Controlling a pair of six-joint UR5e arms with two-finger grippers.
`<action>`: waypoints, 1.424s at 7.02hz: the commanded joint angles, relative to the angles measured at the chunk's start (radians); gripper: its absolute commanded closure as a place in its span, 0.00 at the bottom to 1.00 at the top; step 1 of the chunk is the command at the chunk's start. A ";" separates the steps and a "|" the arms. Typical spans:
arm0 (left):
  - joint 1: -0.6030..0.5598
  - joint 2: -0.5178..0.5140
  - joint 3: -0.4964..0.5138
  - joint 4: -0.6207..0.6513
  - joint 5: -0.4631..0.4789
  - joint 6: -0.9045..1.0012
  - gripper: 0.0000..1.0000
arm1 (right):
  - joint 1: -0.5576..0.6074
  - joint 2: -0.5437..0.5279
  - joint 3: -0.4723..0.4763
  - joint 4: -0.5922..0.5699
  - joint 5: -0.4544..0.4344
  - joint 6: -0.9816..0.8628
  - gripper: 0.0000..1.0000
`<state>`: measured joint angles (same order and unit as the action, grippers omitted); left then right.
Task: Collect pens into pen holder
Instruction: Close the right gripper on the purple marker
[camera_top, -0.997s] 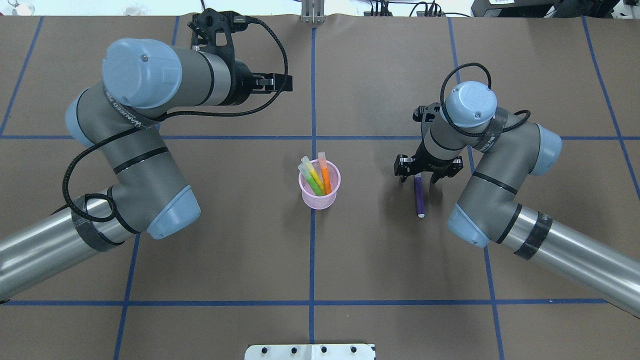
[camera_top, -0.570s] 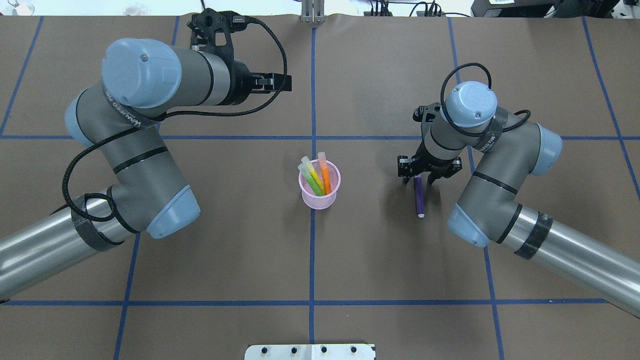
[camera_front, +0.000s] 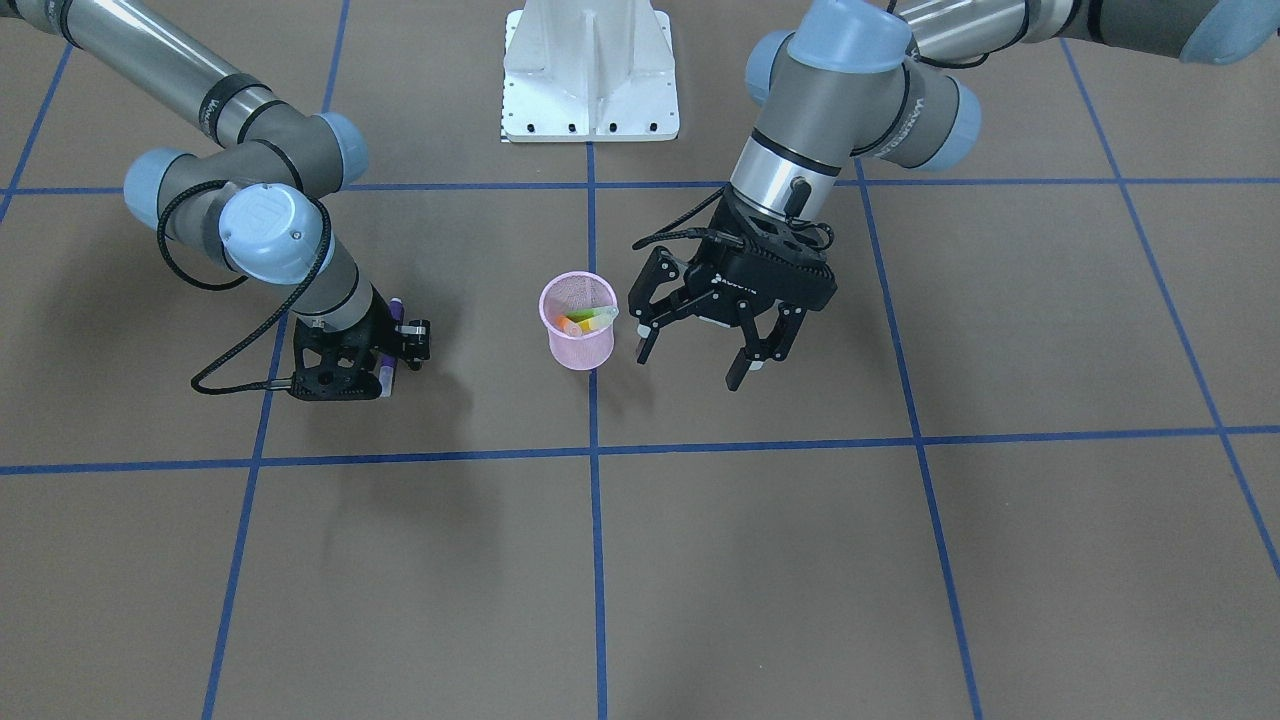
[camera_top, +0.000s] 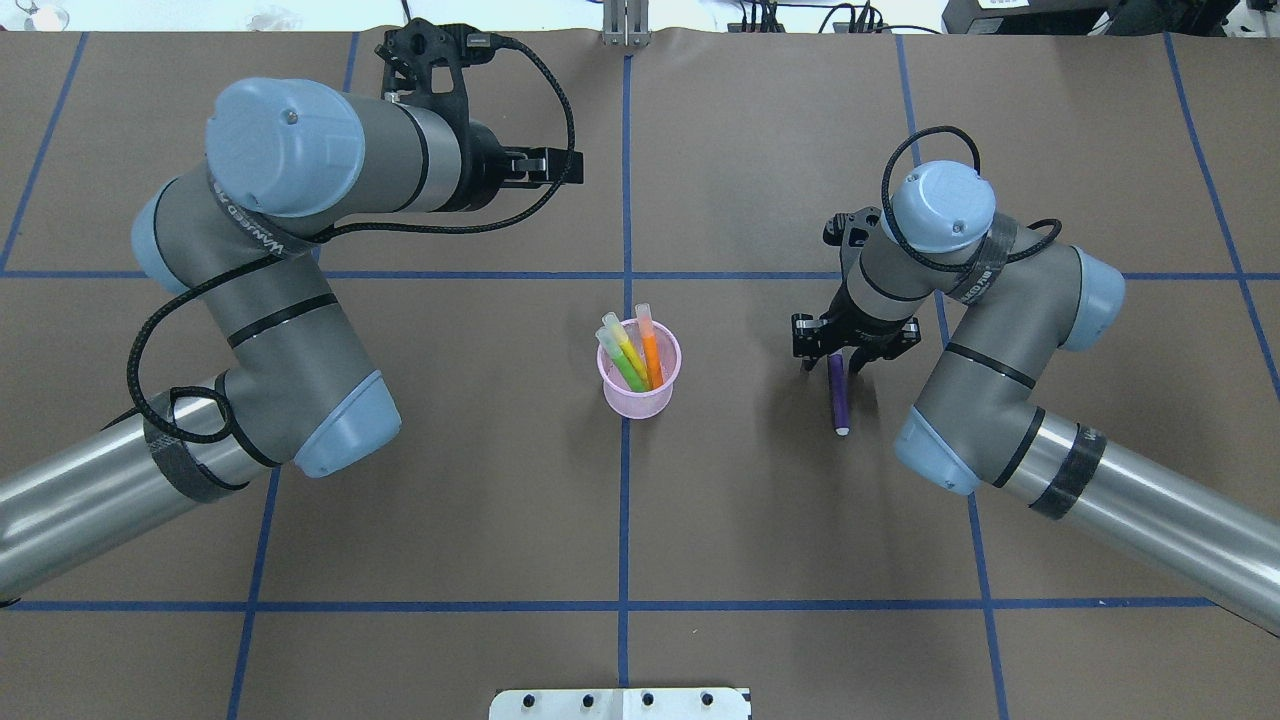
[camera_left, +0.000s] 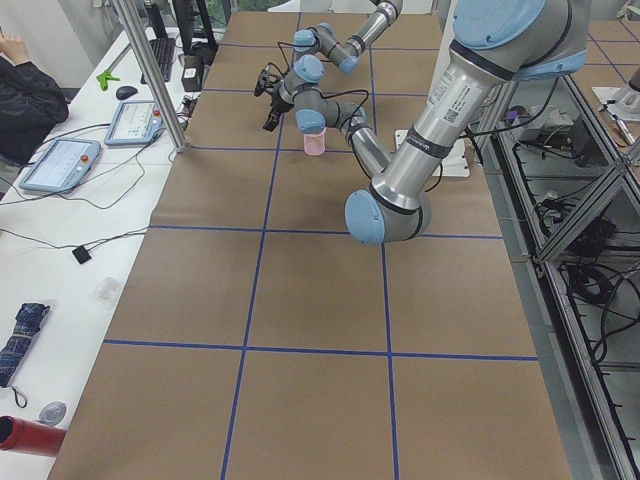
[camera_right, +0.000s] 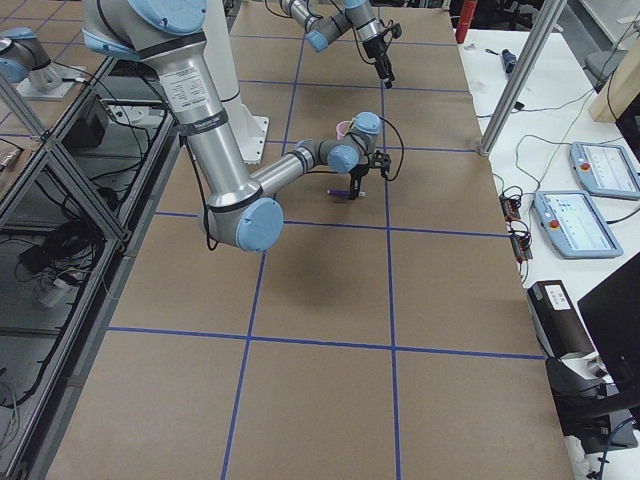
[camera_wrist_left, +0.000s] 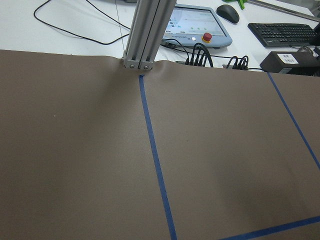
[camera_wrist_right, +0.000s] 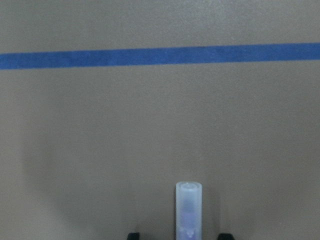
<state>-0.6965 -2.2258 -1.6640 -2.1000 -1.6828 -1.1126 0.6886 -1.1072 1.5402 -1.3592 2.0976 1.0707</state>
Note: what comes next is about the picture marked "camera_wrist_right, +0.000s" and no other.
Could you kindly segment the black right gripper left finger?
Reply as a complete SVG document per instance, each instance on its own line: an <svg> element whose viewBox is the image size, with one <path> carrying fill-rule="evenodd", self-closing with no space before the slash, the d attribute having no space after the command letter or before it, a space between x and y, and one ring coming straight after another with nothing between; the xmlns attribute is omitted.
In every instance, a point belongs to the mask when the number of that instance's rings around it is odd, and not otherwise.
<svg viewBox="0 0 320 240"><path fill-rule="evenodd" d="M140 240L140 233L139 232L130 232L127 235L127 240Z"/></svg>

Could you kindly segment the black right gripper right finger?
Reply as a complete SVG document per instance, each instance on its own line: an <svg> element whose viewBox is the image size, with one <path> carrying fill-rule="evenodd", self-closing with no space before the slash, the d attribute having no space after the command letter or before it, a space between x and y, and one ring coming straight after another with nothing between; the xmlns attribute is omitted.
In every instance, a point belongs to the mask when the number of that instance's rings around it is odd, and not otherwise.
<svg viewBox="0 0 320 240"><path fill-rule="evenodd" d="M220 233L217 240L235 240L235 238L231 233Z"/></svg>

